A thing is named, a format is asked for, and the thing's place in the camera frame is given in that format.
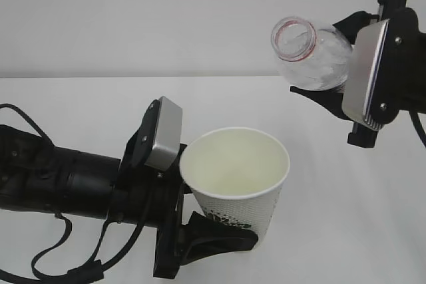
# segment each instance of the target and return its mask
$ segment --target wire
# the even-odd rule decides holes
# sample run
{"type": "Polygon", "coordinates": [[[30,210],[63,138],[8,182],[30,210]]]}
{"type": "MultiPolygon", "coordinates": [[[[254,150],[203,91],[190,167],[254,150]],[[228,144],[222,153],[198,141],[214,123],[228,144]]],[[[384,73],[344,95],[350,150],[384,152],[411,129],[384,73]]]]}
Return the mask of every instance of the wire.
{"type": "Polygon", "coordinates": [[[38,253],[36,256],[34,256],[33,260],[31,261],[31,269],[33,270],[34,276],[37,277],[38,279],[55,278],[54,275],[47,275],[47,274],[41,273],[35,267],[35,264],[37,264],[37,262],[40,260],[40,258],[42,258],[44,255],[46,255],[48,252],[50,252],[50,251],[56,249],[57,247],[61,246],[62,244],[64,244],[66,242],[66,240],[68,240],[68,238],[71,235],[71,232],[73,230],[73,224],[71,223],[71,221],[69,219],[67,219],[65,216],[63,216],[60,212],[55,212],[55,217],[57,219],[61,219],[65,222],[65,231],[64,231],[64,234],[62,235],[61,239],[58,241],[58,243],[54,244],[54,246],[52,246],[48,249],[42,250],[40,253],[38,253]]]}
{"type": "Polygon", "coordinates": [[[410,111],[409,113],[410,113],[411,121],[413,122],[415,131],[419,135],[419,138],[424,144],[424,146],[426,146],[426,132],[423,126],[421,125],[419,114],[414,111],[410,111]]]}
{"type": "Polygon", "coordinates": [[[111,267],[113,267],[114,265],[116,265],[119,261],[121,261],[123,259],[123,257],[130,251],[130,249],[133,247],[133,245],[136,243],[140,233],[142,232],[142,229],[145,226],[146,223],[146,219],[148,217],[148,213],[149,213],[149,209],[151,207],[151,202],[152,202],[152,197],[153,197],[153,191],[152,189],[155,186],[155,182],[156,179],[154,179],[154,181],[151,183],[151,186],[147,189],[147,197],[146,197],[146,201],[144,204],[144,210],[140,216],[140,219],[134,229],[134,231],[132,232],[132,235],[130,236],[130,238],[128,239],[128,241],[126,242],[126,244],[122,247],[122,249],[109,261],[107,261],[106,263],[104,263],[102,265],[102,270],[106,271],[108,269],[110,269],[111,267]]]}
{"type": "Polygon", "coordinates": [[[2,109],[2,108],[9,108],[9,109],[15,111],[25,121],[27,121],[27,123],[31,126],[31,128],[33,128],[40,135],[40,137],[42,137],[46,142],[48,142],[52,146],[54,145],[53,142],[52,142],[52,140],[47,136],[47,134],[45,134],[45,132],[43,130],[41,130],[41,128],[39,126],[37,126],[37,124],[34,122],[34,120],[31,119],[28,116],[28,114],[26,114],[25,112],[23,112],[20,108],[18,108],[17,106],[14,106],[13,104],[10,104],[10,103],[0,104],[0,109],[2,109]]]}

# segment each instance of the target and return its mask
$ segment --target plastic bottle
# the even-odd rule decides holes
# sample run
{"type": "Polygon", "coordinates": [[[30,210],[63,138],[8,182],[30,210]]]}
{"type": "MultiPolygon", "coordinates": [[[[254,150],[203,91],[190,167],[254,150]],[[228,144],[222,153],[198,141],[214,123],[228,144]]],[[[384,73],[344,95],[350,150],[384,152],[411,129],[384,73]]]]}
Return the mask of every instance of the plastic bottle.
{"type": "Polygon", "coordinates": [[[287,17],[271,34],[278,68],[292,85],[305,90],[343,87],[351,44],[332,25],[287,17]]]}

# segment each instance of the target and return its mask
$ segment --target white wall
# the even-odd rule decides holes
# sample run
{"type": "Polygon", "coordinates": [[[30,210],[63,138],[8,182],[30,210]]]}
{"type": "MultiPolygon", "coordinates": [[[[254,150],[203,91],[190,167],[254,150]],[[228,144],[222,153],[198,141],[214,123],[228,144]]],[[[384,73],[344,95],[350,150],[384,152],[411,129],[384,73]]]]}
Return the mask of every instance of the white wall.
{"type": "MultiPolygon", "coordinates": [[[[169,282],[152,278],[155,230],[147,228],[103,283],[426,282],[426,150],[404,112],[380,132],[376,148],[364,150],[346,144],[350,123],[291,94],[280,77],[0,80],[0,101],[26,110],[56,145],[115,157],[163,94],[184,109],[183,142],[223,126],[259,128],[286,145],[292,169],[257,250],[198,261],[169,282]]],[[[6,110],[0,123],[27,129],[6,110]]],[[[192,210],[198,206],[187,196],[185,216],[192,210]]],[[[76,267],[95,246],[101,221],[70,218],[69,242],[40,262],[47,273],[76,267]]],[[[101,259],[132,230],[113,226],[101,259]]],[[[62,232],[52,215],[0,211],[0,269],[30,276],[32,256],[62,232]]]]}
{"type": "Polygon", "coordinates": [[[279,19],[358,10],[376,0],[0,0],[0,76],[275,74],[279,19]]]}

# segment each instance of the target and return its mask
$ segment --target bottle neck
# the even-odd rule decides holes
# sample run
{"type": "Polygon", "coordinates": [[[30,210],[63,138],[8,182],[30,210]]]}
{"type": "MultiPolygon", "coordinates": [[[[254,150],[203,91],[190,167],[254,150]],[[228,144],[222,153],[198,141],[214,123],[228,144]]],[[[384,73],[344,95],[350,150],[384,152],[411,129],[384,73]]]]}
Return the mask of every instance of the bottle neck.
{"type": "Polygon", "coordinates": [[[315,49],[317,34],[314,26],[299,17],[279,21],[271,34],[272,46],[284,61],[297,62],[308,57],[315,49]]]}

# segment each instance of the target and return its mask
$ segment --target paper cup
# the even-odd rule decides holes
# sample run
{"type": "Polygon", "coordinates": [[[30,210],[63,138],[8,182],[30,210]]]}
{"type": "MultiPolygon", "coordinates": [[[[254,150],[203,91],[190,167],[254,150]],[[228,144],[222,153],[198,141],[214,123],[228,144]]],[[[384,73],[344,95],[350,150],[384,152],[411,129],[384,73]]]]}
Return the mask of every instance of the paper cup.
{"type": "Polygon", "coordinates": [[[250,128],[209,132],[180,158],[180,173],[206,217],[251,229],[259,241],[289,169],[290,157],[281,142],[250,128]]]}

